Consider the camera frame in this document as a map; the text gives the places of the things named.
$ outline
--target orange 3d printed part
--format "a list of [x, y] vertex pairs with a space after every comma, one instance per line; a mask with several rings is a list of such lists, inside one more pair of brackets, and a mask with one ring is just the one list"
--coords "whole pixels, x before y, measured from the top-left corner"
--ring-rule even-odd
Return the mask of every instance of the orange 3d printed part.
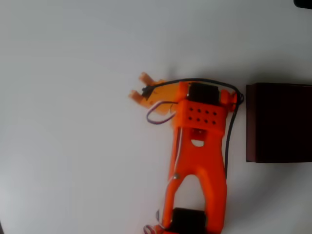
[[[145, 234], [220, 234], [224, 225], [227, 197], [227, 159], [233, 122], [243, 95], [229, 84], [189, 78], [154, 82], [146, 73], [140, 78], [147, 86], [130, 97], [150, 108], [147, 120], [161, 124], [172, 119], [173, 150], [163, 207], [157, 212], [158, 225], [145, 226]], [[234, 90], [219, 91], [216, 86]], [[153, 121], [150, 113], [171, 112], [163, 121]], [[225, 162], [222, 139], [228, 112], [233, 112], [226, 141]], [[206, 201], [204, 211], [174, 209], [175, 193], [188, 175], [198, 177]]]

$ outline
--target cable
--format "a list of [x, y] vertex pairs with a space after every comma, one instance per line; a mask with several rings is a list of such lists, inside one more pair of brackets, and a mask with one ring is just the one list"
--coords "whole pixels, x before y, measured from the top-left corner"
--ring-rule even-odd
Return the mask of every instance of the cable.
[[151, 225], [144, 226], [143, 232], [144, 234], [156, 234], [157, 233], [155, 228], [153, 228]]
[[162, 105], [162, 104], [171, 104], [171, 105], [173, 105], [173, 104], [177, 104], [177, 102], [173, 102], [173, 101], [158, 101], [158, 102], [156, 102], [156, 103], [149, 109], [149, 111], [147, 112], [146, 119], [147, 119], [147, 121], [148, 121], [149, 123], [151, 123], [151, 124], [163, 124], [163, 123], [165, 123], [165, 122], [171, 120], [171, 119], [176, 115], [176, 113], [173, 112], [173, 113], [170, 114], [170, 116], [169, 116], [168, 118], [166, 118], [166, 119], [164, 119], [164, 120], [161, 120], [161, 121], [154, 121], [154, 120], [151, 120], [151, 119], [149, 118], [150, 114], [151, 114], [154, 110], [156, 110], [156, 109], [157, 109], [160, 105]]
[[[224, 87], [228, 87], [230, 89], [233, 89], [237, 94], [237, 104], [235, 105], [235, 109], [234, 109], [233, 114], [232, 114], [232, 118], [231, 118], [229, 129], [228, 129], [228, 134], [227, 134], [227, 138], [226, 138], [226, 143], [225, 143], [224, 169], [225, 169], [225, 177], [227, 177], [227, 175], [228, 175], [229, 145], [230, 145], [231, 132], [232, 132], [232, 128], [234, 125], [234, 121], [236, 118], [238, 108], [239, 108], [240, 104], [242, 104], [244, 102], [244, 95], [235, 86], [233, 86], [231, 84], [223, 83], [223, 82], [212, 80], [212, 79], [205, 79], [205, 78], [176, 79], [176, 80], [171, 80], [171, 81], [163, 82], [163, 83], [156, 84], [156, 85], [148, 85], [142, 89], [142, 91], [143, 91], [142, 95], [144, 97], [148, 97], [153, 92], [153, 90], [157, 87], [165, 86], [165, 85], [169, 85], [169, 84], [174, 84], [174, 83], [179, 83], [181, 81], [183, 81], [183, 82], [197, 81], [197, 82], [206, 82], [206, 83], [216, 84], [216, 85], [220, 85], [220, 86], [224, 86]], [[173, 103], [173, 102], [164, 101], [161, 104], [164, 104], [164, 103]], [[148, 116], [151, 112], [153, 112], [157, 108], [155, 106], [153, 106], [153, 107], [154, 107], [154, 109], [151, 108], [149, 110], [147, 116], [146, 116], [147, 121], [149, 121], [152, 124], [162, 124], [162, 123], [165, 123], [174, 117], [174, 115], [171, 115], [168, 119], [165, 119], [163, 121], [159, 121], [159, 122], [152, 121], [148, 118]]]

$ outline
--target hole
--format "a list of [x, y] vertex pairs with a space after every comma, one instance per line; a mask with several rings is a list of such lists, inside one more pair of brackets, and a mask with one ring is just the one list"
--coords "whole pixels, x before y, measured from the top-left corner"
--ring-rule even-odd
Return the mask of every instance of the hole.
[[204, 206], [205, 197], [199, 179], [195, 175], [188, 175], [175, 193], [174, 207], [202, 210]]
[[202, 140], [191, 139], [191, 142], [196, 147], [203, 147], [204, 146], [204, 142]]

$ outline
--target white table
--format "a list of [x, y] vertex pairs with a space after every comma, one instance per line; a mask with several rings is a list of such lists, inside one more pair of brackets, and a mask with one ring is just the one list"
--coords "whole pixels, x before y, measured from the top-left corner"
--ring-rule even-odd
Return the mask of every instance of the white table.
[[[0, 22], [6, 234], [138, 234], [156, 223], [172, 130], [127, 98], [141, 71], [206, 73], [242, 91], [312, 81], [312, 10], [292, 0], [7, 0]], [[312, 164], [246, 163], [245, 114], [223, 233], [310, 233]], [[198, 182], [188, 177], [176, 200], [201, 208]]]

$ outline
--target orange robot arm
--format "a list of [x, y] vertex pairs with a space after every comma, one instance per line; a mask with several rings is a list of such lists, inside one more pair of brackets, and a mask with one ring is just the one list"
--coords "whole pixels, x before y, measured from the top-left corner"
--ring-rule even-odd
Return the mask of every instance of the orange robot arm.
[[[160, 100], [177, 103], [172, 124], [174, 142], [169, 182], [159, 225], [152, 228], [155, 234], [186, 233], [188, 229], [194, 234], [220, 234], [224, 225], [227, 185], [222, 139], [228, 112], [237, 111], [236, 105], [240, 103], [237, 103], [236, 93], [231, 95], [227, 90], [219, 92], [216, 86], [188, 80], [178, 85], [170, 83], [167, 89], [164, 89], [166, 86], [153, 88], [147, 98], [136, 98], [133, 96], [135, 92], [131, 96], [145, 107]], [[149, 80], [147, 85], [160, 83]], [[168, 107], [159, 109], [159, 113], [165, 114], [168, 110]], [[175, 193], [188, 175], [195, 175], [200, 181], [206, 200], [204, 212], [173, 209]]]

